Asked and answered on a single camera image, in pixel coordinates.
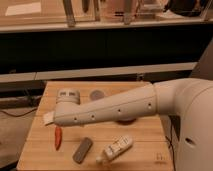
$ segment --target wooden table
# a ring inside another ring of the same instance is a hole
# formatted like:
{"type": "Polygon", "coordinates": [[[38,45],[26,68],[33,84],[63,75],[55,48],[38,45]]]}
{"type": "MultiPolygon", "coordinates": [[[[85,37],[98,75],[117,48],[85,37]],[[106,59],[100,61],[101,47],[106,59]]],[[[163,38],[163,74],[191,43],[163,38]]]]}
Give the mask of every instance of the wooden table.
{"type": "Polygon", "coordinates": [[[86,103],[90,101],[89,94],[94,90],[102,90],[106,96],[110,96],[146,84],[148,83],[48,82],[19,160],[18,170],[172,171],[170,153],[158,116],[140,118],[131,125],[107,122],[63,128],[63,142],[59,151],[54,147],[55,125],[43,125],[42,115],[54,109],[56,94],[61,88],[78,89],[81,103],[86,103]],[[133,147],[110,166],[97,165],[95,159],[103,148],[125,134],[134,139],[133,147]],[[90,137],[94,144],[83,164],[79,165],[73,161],[72,155],[84,137],[90,137]]]}
{"type": "MultiPolygon", "coordinates": [[[[66,15],[62,0],[0,0],[0,26],[65,23],[66,15]],[[14,5],[41,3],[41,12],[5,16],[7,8],[14,5]]],[[[90,1],[87,13],[82,10],[82,1],[72,0],[76,21],[94,21],[94,5],[90,1]]]]}

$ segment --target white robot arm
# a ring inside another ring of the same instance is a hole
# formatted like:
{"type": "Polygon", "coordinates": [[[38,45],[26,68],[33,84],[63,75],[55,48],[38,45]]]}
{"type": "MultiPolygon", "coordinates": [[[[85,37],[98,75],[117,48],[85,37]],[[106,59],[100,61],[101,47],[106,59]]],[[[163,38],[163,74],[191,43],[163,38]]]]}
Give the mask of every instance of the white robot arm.
{"type": "Polygon", "coordinates": [[[181,117],[177,171],[213,170],[213,82],[180,79],[150,84],[79,105],[78,91],[58,93],[54,123],[77,126],[155,114],[181,117]]]}

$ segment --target cable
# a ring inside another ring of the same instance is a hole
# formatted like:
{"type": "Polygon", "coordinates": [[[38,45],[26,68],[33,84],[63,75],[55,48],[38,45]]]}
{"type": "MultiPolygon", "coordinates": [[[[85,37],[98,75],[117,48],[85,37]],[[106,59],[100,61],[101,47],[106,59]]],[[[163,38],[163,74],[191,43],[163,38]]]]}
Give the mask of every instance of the cable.
{"type": "Polygon", "coordinates": [[[30,114],[30,113],[36,111],[36,110],[37,110],[37,108],[34,108],[34,109],[32,109],[32,110],[30,110],[30,111],[28,111],[28,112],[26,112],[26,113],[20,114],[20,115],[15,115],[15,114],[6,112],[5,110],[0,110],[0,113],[3,113],[3,114],[8,115],[8,116],[10,116],[10,117],[18,118],[18,117],[22,117],[22,116],[28,115],[28,114],[30,114]]]}
{"type": "Polygon", "coordinates": [[[172,122],[170,122],[170,138],[166,136],[167,141],[169,142],[169,149],[172,148],[172,162],[174,166],[174,171],[176,171],[176,165],[175,165],[175,150],[173,146],[173,133],[172,133],[172,122]]]}
{"type": "Polygon", "coordinates": [[[30,107],[32,107],[34,99],[30,95],[29,91],[27,89],[25,89],[25,90],[23,90],[23,93],[27,97],[30,107]]]}

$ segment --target small bottle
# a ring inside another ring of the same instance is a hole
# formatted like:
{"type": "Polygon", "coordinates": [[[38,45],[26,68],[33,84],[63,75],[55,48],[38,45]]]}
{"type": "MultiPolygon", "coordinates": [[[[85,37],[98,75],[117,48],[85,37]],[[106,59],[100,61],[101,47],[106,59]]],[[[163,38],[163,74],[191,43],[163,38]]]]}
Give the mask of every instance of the small bottle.
{"type": "Polygon", "coordinates": [[[122,136],[111,145],[106,147],[100,156],[96,158],[98,164],[107,164],[124,153],[133,145],[133,139],[129,135],[122,136]]]}

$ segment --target black hole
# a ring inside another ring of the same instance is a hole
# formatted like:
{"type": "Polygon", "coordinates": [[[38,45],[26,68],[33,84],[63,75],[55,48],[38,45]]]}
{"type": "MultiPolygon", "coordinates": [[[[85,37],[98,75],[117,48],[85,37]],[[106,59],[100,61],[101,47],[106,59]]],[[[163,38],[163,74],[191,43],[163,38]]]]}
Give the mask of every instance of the black hole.
{"type": "Polygon", "coordinates": [[[95,116],[94,115],[92,115],[91,117],[92,117],[92,120],[95,120],[95,116]]]}
{"type": "Polygon", "coordinates": [[[190,146],[194,147],[196,144],[193,140],[191,140],[190,138],[185,138],[185,141],[187,142],[187,144],[189,144],[190,146]]]}
{"type": "Polygon", "coordinates": [[[66,92],[61,92],[60,96],[66,96],[66,92]]]}
{"type": "Polygon", "coordinates": [[[148,109],[152,109],[152,104],[151,103],[148,104],[148,109]]]}
{"type": "Polygon", "coordinates": [[[69,96],[75,96],[75,93],[70,92],[69,96]]]}

